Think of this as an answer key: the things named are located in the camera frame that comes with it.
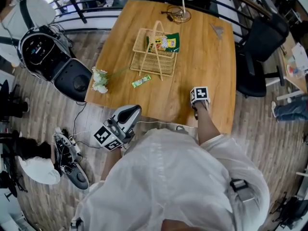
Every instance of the wooden table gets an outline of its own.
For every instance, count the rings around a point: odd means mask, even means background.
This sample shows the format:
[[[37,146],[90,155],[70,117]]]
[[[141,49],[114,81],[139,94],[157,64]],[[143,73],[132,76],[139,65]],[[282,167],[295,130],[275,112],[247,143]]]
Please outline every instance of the wooden table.
[[[279,59],[280,63],[283,66],[283,77],[287,81],[289,81],[292,85],[294,85],[298,90],[294,91],[292,93],[282,95],[276,98],[276,100],[282,100],[282,99],[287,99],[291,98],[297,95],[301,95],[303,93],[307,93],[307,84],[306,84],[306,79],[305,77],[301,78],[296,78],[295,76],[290,76],[288,70],[287,70],[287,65],[290,65],[291,67],[296,67],[295,62],[288,63],[288,59],[293,55],[292,54],[292,48],[296,45],[293,36],[291,33],[288,35],[286,38],[285,43],[283,44],[283,47],[285,48],[287,54],[284,56],[281,48],[278,48],[279,51]]]
[[[142,115],[197,126],[194,111],[190,107],[190,91],[193,87],[208,86],[212,103],[212,120],[222,133],[231,133],[236,89],[235,46],[231,24],[211,15],[189,10],[190,21],[176,24],[167,19],[168,4],[129,0],[105,42],[96,63],[97,69],[111,76],[109,91],[100,94],[90,82],[86,101],[110,108],[126,104],[139,104]],[[133,44],[141,27],[153,28],[160,20],[168,33],[180,33],[180,52],[174,76],[150,74],[151,80],[133,88],[132,82],[145,76],[129,69],[133,57]],[[211,23],[222,26],[219,40]]]

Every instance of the lamp base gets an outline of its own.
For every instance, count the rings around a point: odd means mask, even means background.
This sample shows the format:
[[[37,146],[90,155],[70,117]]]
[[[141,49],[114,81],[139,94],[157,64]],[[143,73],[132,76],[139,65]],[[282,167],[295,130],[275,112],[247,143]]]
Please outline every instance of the lamp base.
[[[185,11],[180,7],[177,8],[173,8],[171,10],[171,13],[173,15],[173,20],[174,22],[177,23],[184,23],[190,20],[190,18],[192,17],[191,13]]]

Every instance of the person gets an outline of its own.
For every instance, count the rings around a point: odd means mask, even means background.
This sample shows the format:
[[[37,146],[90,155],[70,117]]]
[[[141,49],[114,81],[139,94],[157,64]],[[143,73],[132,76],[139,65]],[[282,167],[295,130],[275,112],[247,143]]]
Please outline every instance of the person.
[[[53,185],[60,181],[54,147],[47,142],[38,145],[34,139],[16,138],[13,149],[24,172],[33,180]]]
[[[257,231],[270,194],[262,173],[220,134],[196,102],[199,145],[185,131],[152,129],[121,157],[108,152],[102,181],[79,203],[71,230]],[[231,186],[245,182],[245,201]]]
[[[20,12],[19,4],[11,6],[13,0],[0,0],[0,36],[21,39],[28,31]],[[56,16],[55,10],[45,0],[26,0],[30,18],[35,27],[49,25]],[[20,60],[13,45],[0,43],[0,55],[13,66]]]
[[[308,120],[308,101],[306,97],[299,97],[286,105],[271,102],[271,110],[277,121]]]

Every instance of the backpack strap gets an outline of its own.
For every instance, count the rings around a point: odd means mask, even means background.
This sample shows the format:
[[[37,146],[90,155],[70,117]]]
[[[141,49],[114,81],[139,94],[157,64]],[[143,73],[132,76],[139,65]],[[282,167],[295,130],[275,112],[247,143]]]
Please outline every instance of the backpack strap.
[[[31,20],[28,8],[27,8],[27,1],[26,0],[22,0],[19,3],[19,7],[20,7],[20,12],[21,15],[23,16],[24,22],[27,26],[28,29],[33,28],[34,24],[33,21]]]
[[[0,36],[0,44],[8,44],[18,47],[18,43],[19,43],[18,39]]]

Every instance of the wooden floor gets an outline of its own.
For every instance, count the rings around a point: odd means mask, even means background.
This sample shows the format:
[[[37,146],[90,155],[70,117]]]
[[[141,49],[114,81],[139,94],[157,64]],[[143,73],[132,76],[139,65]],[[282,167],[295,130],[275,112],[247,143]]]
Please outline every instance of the wooden floor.
[[[108,32],[78,33],[71,35],[75,42],[74,52],[88,68],[95,65]],[[275,66],[275,59],[267,62]],[[17,83],[21,85],[20,96],[29,97],[31,110],[25,117],[13,118],[11,126],[20,130],[25,137],[38,141],[51,142],[54,128],[60,126],[73,131],[73,122],[82,106],[60,94],[51,83],[31,76],[26,70],[16,69]],[[269,185],[271,206],[283,195],[297,192],[301,177],[295,173],[307,165],[308,150],[301,143],[303,122],[277,123],[271,114],[270,102],[278,95],[285,94],[286,87],[278,84],[268,88],[266,98],[245,99],[236,95],[236,106],[232,136],[246,151],[247,155],[263,172]],[[83,113],[76,120],[77,132],[89,131],[103,122],[113,111],[108,108],[87,104]],[[170,127],[164,124],[138,124],[140,136],[151,128]],[[192,136],[196,129],[190,128]],[[77,139],[96,145],[90,132],[77,135]],[[101,178],[106,153],[103,150],[88,148],[80,144],[83,160],[81,167],[91,184]],[[74,187],[66,177],[57,185],[49,186],[36,183],[24,174],[24,185],[28,193],[19,192],[18,201],[29,222],[43,230],[57,231],[62,226],[69,229],[77,204],[87,191]],[[271,230],[272,217],[268,218],[263,230]]]

